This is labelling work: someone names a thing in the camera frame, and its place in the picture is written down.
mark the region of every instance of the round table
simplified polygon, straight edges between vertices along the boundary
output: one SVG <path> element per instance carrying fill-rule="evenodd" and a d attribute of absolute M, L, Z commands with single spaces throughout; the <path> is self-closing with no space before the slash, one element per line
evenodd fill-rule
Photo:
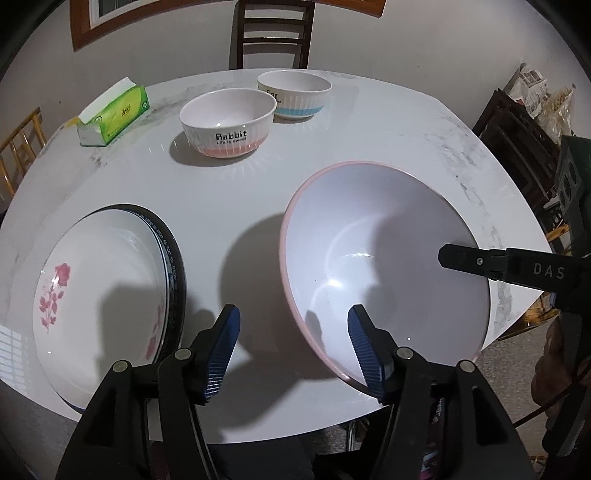
<path fill-rule="evenodd" d="M 33 295 L 51 249 L 84 215 L 115 203 L 156 213 L 176 237 L 187 276 L 183 344 L 226 303 L 242 330 L 220 394 L 200 411 L 210 443 L 284 437 L 376 410 L 373 398 L 332 375 L 305 343 L 285 304 L 278 237 L 285 208 L 316 171 L 341 161 L 396 166 L 443 195 L 480 248 L 549 251 L 532 211 L 495 157 L 437 99 L 390 83 L 319 72 L 333 83 L 326 107 L 301 122 L 276 119 L 252 154 L 214 160 L 190 148 L 178 120 L 191 98 L 256 88 L 264 70 L 187 77 L 147 88 L 151 109 L 107 147 L 81 147 L 62 126 L 39 155 L 0 229 L 0 378 L 37 404 L 77 420 L 39 364 Z M 538 297 L 490 282 L 486 346 Z M 155 402 L 150 434 L 161 437 Z"/>

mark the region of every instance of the wall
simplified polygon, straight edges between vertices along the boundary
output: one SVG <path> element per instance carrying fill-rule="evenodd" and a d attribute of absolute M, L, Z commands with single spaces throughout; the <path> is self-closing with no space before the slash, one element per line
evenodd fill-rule
<path fill-rule="evenodd" d="M 149 85 L 227 69 L 234 6 L 224 1 L 167 12 L 73 53 L 64 2 L 0 82 L 0 138 L 37 105 L 51 134 L 124 76 Z M 591 83 L 554 27 L 525 0 L 388 0 L 380 19 L 316 9 L 310 68 L 420 90 L 469 126 L 522 60 L 553 89 L 577 85 L 574 130 L 591 137 Z"/>

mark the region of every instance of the large white bowl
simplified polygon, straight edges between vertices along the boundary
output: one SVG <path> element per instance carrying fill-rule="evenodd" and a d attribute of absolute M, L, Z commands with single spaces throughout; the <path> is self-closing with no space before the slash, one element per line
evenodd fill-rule
<path fill-rule="evenodd" d="M 298 326 L 338 377 L 363 391 L 347 330 L 358 303 L 399 346 L 429 361 L 476 358 L 489 320 L 488 280 L 441 267 L 446 243 L 476 247 L 443 197 L 395 168 L 337 164 L 298 189 L 281 225 L 281 277 Z"/>

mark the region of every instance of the plate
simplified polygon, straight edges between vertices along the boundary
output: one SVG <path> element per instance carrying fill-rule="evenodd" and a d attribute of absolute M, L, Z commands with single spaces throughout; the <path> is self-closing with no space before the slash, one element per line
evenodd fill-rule
<path fill-rule="evenodd" d="M 178 347 L 184 275 L 179 288 L 178 248 L 157 223 L 136 206 L 94 212 L 66 232 L 41 271 L 33 304 L 37 357 L 76 410 L 86 408 L 117 360 L 149 364 Z"/>

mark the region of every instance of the bowl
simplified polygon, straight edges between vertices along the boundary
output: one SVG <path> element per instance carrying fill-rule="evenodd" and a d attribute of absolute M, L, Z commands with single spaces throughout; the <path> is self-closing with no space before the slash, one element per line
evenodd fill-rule
<path fill-rule="evenodd" d="M 189 143 L 208 157 L 233 158 L 256 150 L 267 138 L 277 102 L 248 88 L 205 93 L 179 114 Z"/>
<path fill-rule="evenodd" d="M 275 114 L 291 119 L 320 112 L 332 88 L 328 80 L 302 70 L 265 72 L 259 75 L 258 86 L 277 100 Z"/>
<path fill-rule="evenodd" d="M 77 411 L 117 360 L 145 365 L 179 345 L 185 294 L 178 248 L 151 212 L 129 208 L 78 221 L 37 283 L 37 357 L 55 392 Z"/>
<path fill-rule="evenodd" d="M 428 361 L 476 358 L 488 280 L 443 268 L 446 243 L 477 246 L 448 201 L 396 168 L 336 164 L 297 190 L 281 225 L 281 279 L 302 334 L 338 377 L 365 391 L 347 329 L 354 304 Z"/>

